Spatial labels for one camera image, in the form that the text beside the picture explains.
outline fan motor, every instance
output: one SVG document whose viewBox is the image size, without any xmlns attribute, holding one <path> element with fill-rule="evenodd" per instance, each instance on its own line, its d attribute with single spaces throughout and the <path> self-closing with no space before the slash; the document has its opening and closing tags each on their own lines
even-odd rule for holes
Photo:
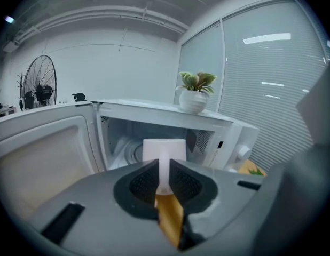
<svg viewBox="0 0 330 256">
<path fill-rule="evenodd" d="M 51 98 L 53 89 L 49 85 L 38 85 L 36 88 L 35 95 L 38 101 L 45 101 Z"/>
</svg>

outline wall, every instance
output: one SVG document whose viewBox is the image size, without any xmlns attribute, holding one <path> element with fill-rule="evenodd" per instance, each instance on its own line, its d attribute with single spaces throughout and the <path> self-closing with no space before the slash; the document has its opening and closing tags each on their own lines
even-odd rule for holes
<svg viewBox="0 0 330 256">
<path fill-rule="evenodd" d="M 198 15 L 190 26 L 189 30 L 179 39 L 179 43 L 183 44 L 195 34 L 208 27 L 220 18 L 253 3 L 262 0 L 222 0 L 214 6 L 204 10 Z"/>
<path fill-rule="evenodd" d="M 123 30 L 127 33 L 122 42 Z M 1 101 L 19 107 L 17 74 L 50 56 L 57 73 L 57 103 L 137 98 L 172 103 L 177 76 L 178 35 L 128 19 L 92 19 L 63 25 L 28 39 L 8 54 L 1 75 Z"/>
</svg>

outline potted plant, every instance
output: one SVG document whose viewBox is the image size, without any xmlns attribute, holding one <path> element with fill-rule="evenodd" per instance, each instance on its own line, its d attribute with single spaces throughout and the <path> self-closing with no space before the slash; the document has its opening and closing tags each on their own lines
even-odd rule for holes
<svg viewBox="0 0 330 256">
<path fill-rule="evenodd" d="M 208 93 L 214 93 L 210 84 L 215 81 L 217 76 L 203 72 L 196 75 L 190 72 L 179 72 L 179 75 L 182 77 L 184 85 L 176 89 L 186 89 L 179 97 L 181 110 L 191 114 L 202 112 L 208 102 Z"/>
</svg>

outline perforated vent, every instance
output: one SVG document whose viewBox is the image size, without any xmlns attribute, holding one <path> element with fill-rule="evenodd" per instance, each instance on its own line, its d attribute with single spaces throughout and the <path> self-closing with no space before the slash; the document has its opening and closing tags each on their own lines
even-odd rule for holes
<svg viewBox="0 0 330 256">
<path fill-rule="evenodd" d="M 206 146 L 208 145 L 208 141 L 210 138 L 210 134 L 207 131 L 199 131 L 198 139 L 196 141 L 196 146 L 204 154 L 206 150 Z"/>
<path fill-rule="evenodd" d="M 109 117 L 101 116 L 101 122 L 105 122 L 105 121 L 107 121 L 107 120 L 109 120 Z"/>
</svg>

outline white vase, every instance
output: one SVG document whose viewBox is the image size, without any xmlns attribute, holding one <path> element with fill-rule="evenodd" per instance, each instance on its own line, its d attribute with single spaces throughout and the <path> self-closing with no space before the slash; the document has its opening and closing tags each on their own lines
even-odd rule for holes
<svg viewBox="0 0 330 256">
<path fill-rule="evenodd" d="M 184 112 L 198 114 L 207 106 L 208 98 L 206 93 L 184 90 L 179 97 L 180 108 Z"/>
</svg>

